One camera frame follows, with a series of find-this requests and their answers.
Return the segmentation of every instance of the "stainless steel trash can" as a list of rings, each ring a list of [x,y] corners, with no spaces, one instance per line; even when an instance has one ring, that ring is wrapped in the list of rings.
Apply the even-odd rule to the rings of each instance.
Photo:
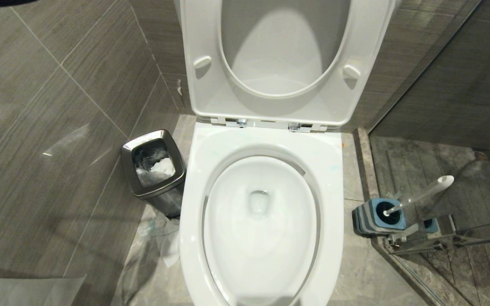
[[[181,215],[186,166],[169,132],[137,137],[122,146],[120,154],[134,196],[168,218]]]

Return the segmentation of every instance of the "bathroom wall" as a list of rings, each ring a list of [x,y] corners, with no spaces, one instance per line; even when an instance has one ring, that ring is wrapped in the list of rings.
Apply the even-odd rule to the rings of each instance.
[[[373,135],[490,149],[490,0],[470,16]]]
[[[186,82],[182,33],[173,0],[130,0],[173,99],[193,114]],[[478,0],[403,0],[389,24],[375,66],[350,122],[369,127],[413,83],[447,43]],[[181,80],[181,93],[177,82]]]
[[[0,277],[110,303],[144,209],[120,147],[179,116],[160,75],[127,0],[0,8]]]

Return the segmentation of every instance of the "toilet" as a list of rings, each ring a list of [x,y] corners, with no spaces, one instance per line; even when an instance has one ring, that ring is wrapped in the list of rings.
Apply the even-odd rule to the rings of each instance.
[[[326,305],[344,239],[339,128],[396,2],[176,4],[197,115],[179,232],[188,292],[196,306]]]

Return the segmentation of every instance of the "toilet bowl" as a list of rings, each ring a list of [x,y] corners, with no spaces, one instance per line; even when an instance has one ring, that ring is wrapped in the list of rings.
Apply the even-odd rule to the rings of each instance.
[[[322,306],[343,250],[342,139],[394,1],[180,3],[194,126],[181,210],[196,306]]]

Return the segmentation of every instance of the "toilet brush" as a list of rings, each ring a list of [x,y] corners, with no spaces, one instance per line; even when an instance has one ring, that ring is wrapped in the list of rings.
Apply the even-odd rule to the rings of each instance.
[[[406,207],[411,203],[415,203],[421,199],[426,198],[427,196],[433,196],[438,192],[446,190],[449,186],[451,186],[451,184],[453,184],[454,181],[455,178],[453,176],[441,176],[434,182],[430,183],[430,185],[428,185],[427,188],[421,190],[421,192],[411,196],[407,200],[402,201],[400,204],[396,205],[395,207],[383,211],[383,215],[388,217],[391,213],[394,213],[395,211],[399,211],[403,209],[403,207]]]

